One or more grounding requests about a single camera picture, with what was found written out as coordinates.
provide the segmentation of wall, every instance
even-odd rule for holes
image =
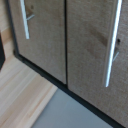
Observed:
[[[2,35],[4,50],[6,49],[5,56],[7,59],[11,54],[13,54],[14,48],[5,0],[0,0],[0,32]]]

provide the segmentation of door handle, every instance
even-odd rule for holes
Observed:
[[[21,11],[22,11],[22,17],[23,17],[23,23],[24,23],[25,36],[26,36],[26,39],[30,39],[27,21],[33,18],[35,15],[31,13],[27,17],[24,0],[20,0],[20,4],[21,4]]]
[[[121,7],[122,7],[122,0],[114,0],[111,26],[110,26],[110,32],[109,32],[109,38],[108,38],[108,46],[107,46],[106,59],[105,59],[105,66],[104,66],[103,81],[102,81],[103,86],[105,87],[109,86]]]

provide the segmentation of cabinet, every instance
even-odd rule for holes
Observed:
[[[121,43],[116,44],[119,55],[105,88],[102,79],[117,0],[8,1],[19,56],[25,57],[27,64],[31,61],[33,67],[39,66],[34,68],[37,72],[43,69],[56,78],[54,81],[61,81],[54,84],[77,100],[81,97],[82,104],[84,99],[128,127],[128,2],[123,1],[117,34]]]
[[[99,110],[128,127],[128,16],[123,1],[110,85],[102,85],[113,0],[68,0],[68,87]]]
[[[26,38],[22,2],[25,15],[34,15],[27,20],[29,39]],[[64,1],[9,0],[9,5],[20,55],[66,84]]]

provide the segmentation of black trim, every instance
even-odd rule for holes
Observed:
[[[4,54],[3,43],[0,34],[0,70],[2,69],[4,62],[5,62],[5,54]]]
[[[67,0],[64,0],[64,23],[65,23],[65,61],[66,61],[66,83],[68,85],[68,55],[67,55],[67,51],[68,51],[68,44],[67,44]]]
[[[106,123],[108,123],[113,128],[124,128],[122,125],[120,125],[118,122],[116,122],[115,120],[113,120],[112,118],[107,116],[105,113],[101,112],[99,109],[97,109],[96,107],[94,107],[93,105],[88,103],[87,101],[83,100],[81,97],[77,96],[76,94],[74,94],[73,92],[68,90],[67,86],[65,86],[62,82],[58,81],[56,78],[51,76],[49,73],[47,73],[46,71],[44,71],[43,69],[41,69],[40,67],[38,67],[37,65],[35,65],[34,63],[32,63],[31,61],[29,61],[28,59],[26,59],[25,57],[23,57],[22,55],[19,54],[17,41],[16,41],[16,36],[15,36],[15,31],[14,31],[14,26],[13,26],[13,22],[12,22],[10,6],[9,6],[9,0],[6,0],[6,2],[7,2],[8,13],[9,13],[9,17],[10,17],[10,23],[11,23],[11,26],[12,26],[12,33],[13,33],[13,39],[14,39],[15,56],[16,56],[16,58],[18,58],[23,63],[28,65],[30,68],[35,70],[37,73],[39,73],[41,76],[46,78],[48,81],[50,81],[51,83],[56,85],[59,89],[61,89],[65,93],[67,93],[69,96],[71,96],[73,99],[78,101],[80,104],[82,104],[84,107],[86,107],[88,110],[93,112],[95,115],[97,115],[99,118],[104,120]],[[66,9],[67,9],[67,0],[65,0],[65,11],[64,11],[65,16],[67,17]],[[65,40],[65,42],[66,42],[65,51],[66,51],[66,62],[67,62],[67,18],[65,18],[65,31],[66,31],[65,32],[65,39],[66,39]]]

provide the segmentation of wooden floor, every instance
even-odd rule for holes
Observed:
[[[30,128],[57,88],[17,60],[12,39],[2,37],[6,62],[0,72],[0,128]]]

